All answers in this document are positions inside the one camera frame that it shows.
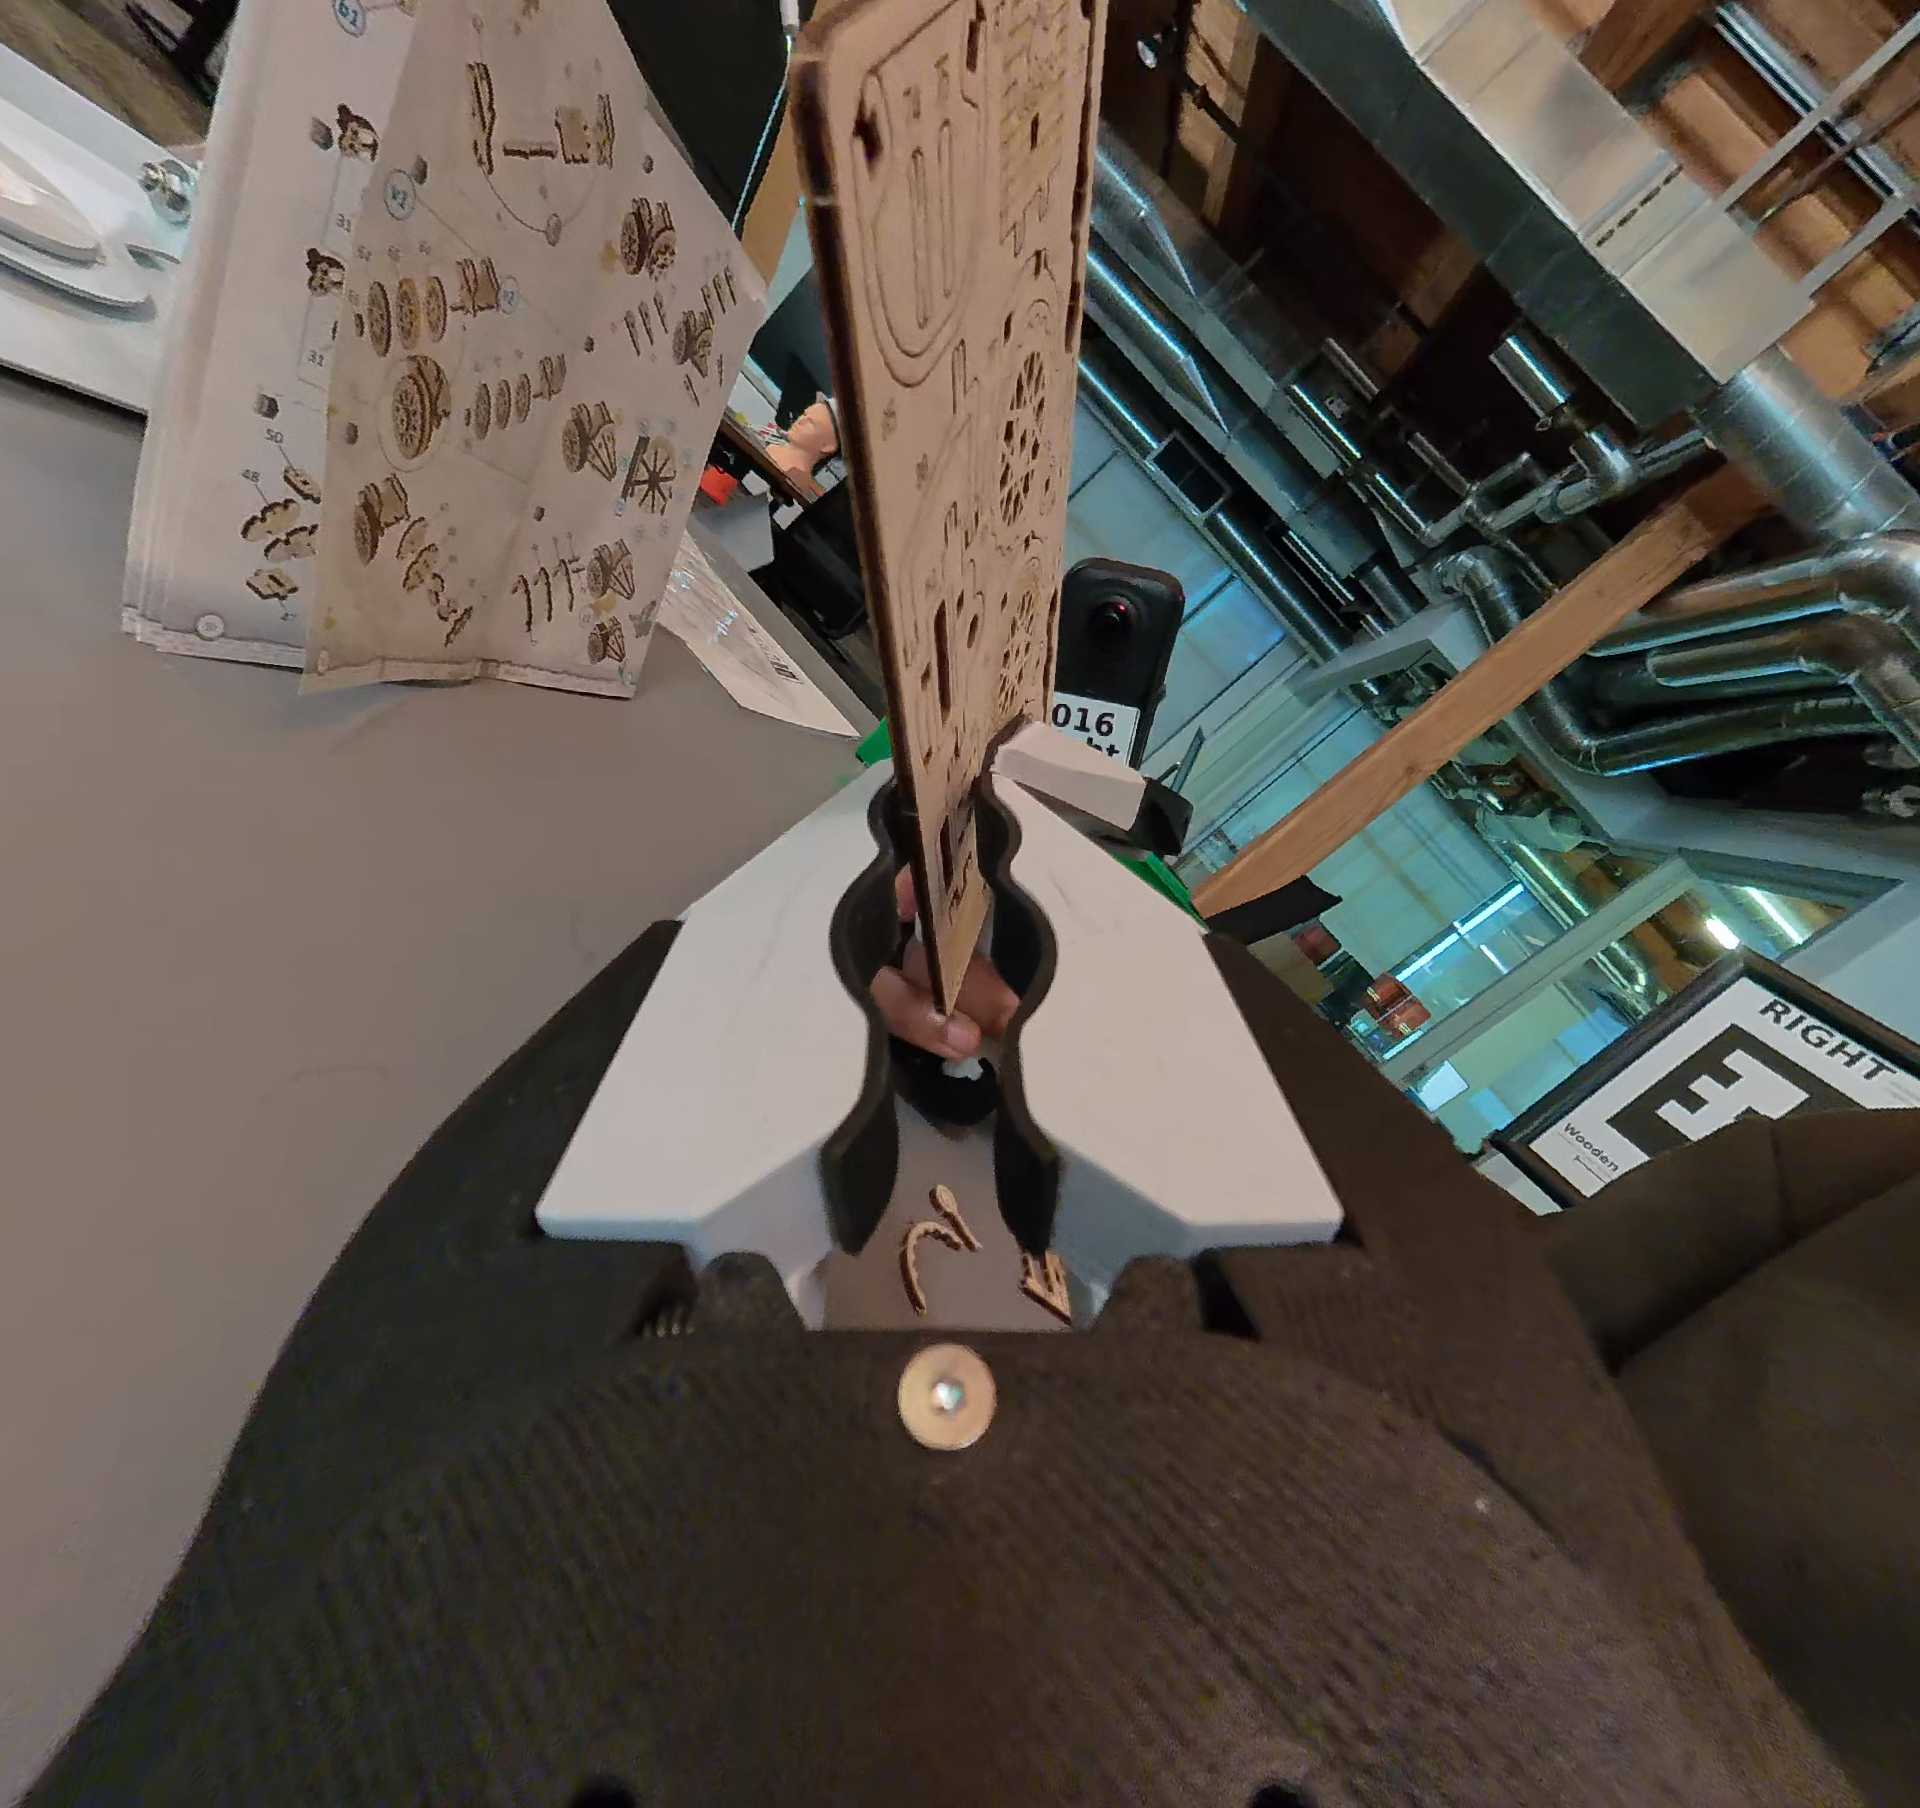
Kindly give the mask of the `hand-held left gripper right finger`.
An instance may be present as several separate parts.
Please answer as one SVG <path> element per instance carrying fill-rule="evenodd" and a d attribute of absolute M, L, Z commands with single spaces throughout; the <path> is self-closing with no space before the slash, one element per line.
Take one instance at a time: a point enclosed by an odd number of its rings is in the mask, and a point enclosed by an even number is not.
<path fill-rule="evenodd" d="M 1142 1257 L 1333 1245 L 1346 1209 L 1213 941 L 1042 798 L 978 783 L 1000 1045 L 997 1199 L 1075 1299 Z"/>

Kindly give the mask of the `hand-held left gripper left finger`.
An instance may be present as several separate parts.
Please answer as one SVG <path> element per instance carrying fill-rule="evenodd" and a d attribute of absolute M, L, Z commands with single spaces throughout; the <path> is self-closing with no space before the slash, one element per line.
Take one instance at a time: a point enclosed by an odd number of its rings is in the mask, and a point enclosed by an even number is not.
<path fill-rule="evenodd" d="M 695 1268 L 833 1253 L 823 1145 L 868 1080 L 868 1018 L 829 951 L 879 862 L 875 792 L 838 792 L 672 926 L 589 1114 L 537 1199 L 556 1242 L 650 1242 Z"/>

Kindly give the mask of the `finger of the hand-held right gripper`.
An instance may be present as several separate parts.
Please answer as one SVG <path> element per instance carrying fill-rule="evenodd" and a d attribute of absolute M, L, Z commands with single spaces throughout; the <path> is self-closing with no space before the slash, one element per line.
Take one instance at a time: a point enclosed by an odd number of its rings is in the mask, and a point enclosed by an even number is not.
<path fill-rule="evenodd" d="M 997 742 L 997 775 L 1105 831 L 1136 831 L 1146 805 L 1146 778 L 1134 763 L 1091 748 L 1090 740 L 1054 723 L 1024 723 L 1009 732 Z"/>

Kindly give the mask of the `laser-cut wooden model sheet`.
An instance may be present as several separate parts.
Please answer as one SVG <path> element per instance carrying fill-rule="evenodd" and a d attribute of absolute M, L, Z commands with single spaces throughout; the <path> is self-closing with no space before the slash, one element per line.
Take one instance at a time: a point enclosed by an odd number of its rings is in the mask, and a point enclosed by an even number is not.
<path fill-rule="evenodd" d="M 1109 0 L 844 0 L 789 71 L 932 990 L 990 914 L 975 786 L 1049 713 Z"/>

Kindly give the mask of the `grey desk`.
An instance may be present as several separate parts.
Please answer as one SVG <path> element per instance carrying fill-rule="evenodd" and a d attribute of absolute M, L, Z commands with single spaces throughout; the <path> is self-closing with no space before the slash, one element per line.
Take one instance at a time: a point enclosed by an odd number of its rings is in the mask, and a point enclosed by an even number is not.
<path fill-rule="evenodd" d="M 7 1805 L 432 1127 L 856 768 L 674 637 L 629 702 L 304 692 L 139 646 L 142 450 L 4 376 Z"/>

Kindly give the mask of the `person's right hand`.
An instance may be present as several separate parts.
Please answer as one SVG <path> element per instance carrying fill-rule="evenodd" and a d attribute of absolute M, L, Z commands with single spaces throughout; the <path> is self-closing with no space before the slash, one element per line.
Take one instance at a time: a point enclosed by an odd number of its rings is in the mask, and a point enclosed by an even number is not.
<path fill-rule="evenodd" d="M 944 1005 L 933 981 L 927 950 L 918 941 L 918 895 L 917 872 L 903 866 L 896 883 L 896 905 L 902 916 L 902 951 L 891 963 L 879 968 L 872 995 L 891 1038 L 906 1042 L 923 1053 L 944 1063 L 967 1063 L 1000 1042 L 1017 1008 L 1017 990 L 1003 978 L 997 960 L 985 945 L 970 957 L 954 1005 Z"/>

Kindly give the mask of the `green storage bin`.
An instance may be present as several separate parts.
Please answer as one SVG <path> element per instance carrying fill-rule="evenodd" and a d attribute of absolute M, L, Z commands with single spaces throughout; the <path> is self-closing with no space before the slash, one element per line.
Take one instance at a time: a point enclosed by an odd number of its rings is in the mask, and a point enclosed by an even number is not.
<path fill-rule="evenodd" d="M 885 719 L 856 742 L 853 757 L 863 768 L 891 763 L 891 735 Z M 1172 866 L 1163 857 L 1146 847 L 1106 842 L 1106 838 L 1102 838 L 1102 847 L 1106 847 L 1106 854 L 1116 857 L 1119 862 L 1130 866 L 1146 883 L 1163 893 L 1178 910 L 1201 923 L 1201 914 L 1194 905 L 1188 883 L 1172 872 Z"/>

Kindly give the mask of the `black office chair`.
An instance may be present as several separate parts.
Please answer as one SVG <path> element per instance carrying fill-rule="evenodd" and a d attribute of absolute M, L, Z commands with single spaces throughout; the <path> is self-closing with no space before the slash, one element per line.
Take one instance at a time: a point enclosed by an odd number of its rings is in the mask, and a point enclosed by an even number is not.
<path fill-rule="evenodd" d="M 850 483 L 823 489 L 774 532 L 774 593 L 823 638 L 844 641 L 868 625 Z"/>

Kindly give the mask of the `wooden beam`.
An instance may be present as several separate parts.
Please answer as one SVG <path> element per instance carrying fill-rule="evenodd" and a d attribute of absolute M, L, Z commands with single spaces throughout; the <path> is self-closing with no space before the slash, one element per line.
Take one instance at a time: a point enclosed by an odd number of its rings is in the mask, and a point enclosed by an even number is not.
<path fill-rule="evenodd" d="M 1412 787 L 1516 713 L 1599 638 L 1672 587 L 1769 508 L 1772 493 L 1732 469 L 1684 489 L 1249 842 L 1227 868 L 1201 881 L 1194 893 L 1195 910 L 1213 919 L 1310 877 Z"/>

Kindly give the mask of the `black framed marker sign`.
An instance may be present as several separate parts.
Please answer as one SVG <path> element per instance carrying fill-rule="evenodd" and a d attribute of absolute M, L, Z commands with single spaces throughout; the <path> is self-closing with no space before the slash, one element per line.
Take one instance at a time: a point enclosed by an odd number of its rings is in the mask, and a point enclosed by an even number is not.
<path fill-rule="evenodd" d="M 1918 1045 L 1735 951 L 1489 1139 L 1559 1209 L 1735 1123 L 1918 1106 Z"/>

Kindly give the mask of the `bundle of silver pipes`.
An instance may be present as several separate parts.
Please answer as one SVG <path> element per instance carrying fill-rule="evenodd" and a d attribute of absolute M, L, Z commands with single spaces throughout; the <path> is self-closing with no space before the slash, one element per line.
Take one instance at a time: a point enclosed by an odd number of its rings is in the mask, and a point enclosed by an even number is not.
<path fill-rule="evenodd" d="M 1500 641 L 1607 553 L 1601 516 L 1701 474 L 1701 429 L 1616 413 L 1483 265 L 1377 376 L 1313 344 L 1190 204 L 1105 125 L 1091 179 L 1084 402 L 1310 662 L 1428 610 Z M 1844 613 L 1692 631 L 1576 660 L 1428 778 L 1509 820 L 1568 799 L 1534 772 L 1634 775 L 1868 740 L 1918 748 L 1918 653 Z"/>

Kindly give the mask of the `model instruction booklet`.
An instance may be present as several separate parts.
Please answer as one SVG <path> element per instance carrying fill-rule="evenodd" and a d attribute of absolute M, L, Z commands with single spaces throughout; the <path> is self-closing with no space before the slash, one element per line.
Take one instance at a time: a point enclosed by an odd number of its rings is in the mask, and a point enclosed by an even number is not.
<path fill-rule="evenodd" d="M 629 698 L 762 313 L 608 0 L 238 0 L 122 631 Z"/>

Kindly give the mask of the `white flat board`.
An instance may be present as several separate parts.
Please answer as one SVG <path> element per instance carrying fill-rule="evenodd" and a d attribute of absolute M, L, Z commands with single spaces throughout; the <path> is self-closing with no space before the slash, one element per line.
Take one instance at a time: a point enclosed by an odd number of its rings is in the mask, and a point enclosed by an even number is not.
<path fill-rule="evenodd" d="M 146 158 L 143 186 L 155 191 L 168 219 L 188 228 L 198 173 L 171 150 L 106 114 L 12 47 L 4 52 L 7 97 L 85 140 L 112 164 L 131 168 Z M 139 316 L 85 308 L 4 270 L 4 368 L 143 416 L 155 396 L 183 264 L 158 283 L 155 305 Z"/>

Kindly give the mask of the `metal air duct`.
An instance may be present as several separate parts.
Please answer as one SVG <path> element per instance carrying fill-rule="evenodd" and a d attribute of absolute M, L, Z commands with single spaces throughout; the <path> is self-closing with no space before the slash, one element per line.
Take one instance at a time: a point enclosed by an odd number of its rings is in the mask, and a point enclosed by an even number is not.
<path fill-rule="evenodd" d="M 1227 0 L 1607 396 L 1918 417 L 1918 0 Z"/>

